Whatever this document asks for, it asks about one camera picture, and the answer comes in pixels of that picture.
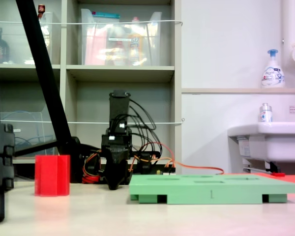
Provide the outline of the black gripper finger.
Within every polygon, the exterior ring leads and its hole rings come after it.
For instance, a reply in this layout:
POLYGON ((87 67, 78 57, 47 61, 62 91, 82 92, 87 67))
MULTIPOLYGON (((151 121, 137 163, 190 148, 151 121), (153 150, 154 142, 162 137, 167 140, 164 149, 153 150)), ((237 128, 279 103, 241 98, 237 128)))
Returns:
POLYGON ((112 159, 106 162, 106 182, 110 190, 116 190, 118 187, 118 163, 112 159))
POLYGON ((117 168, 117 186, 127 183, 127 160, 122 159, 117 168))

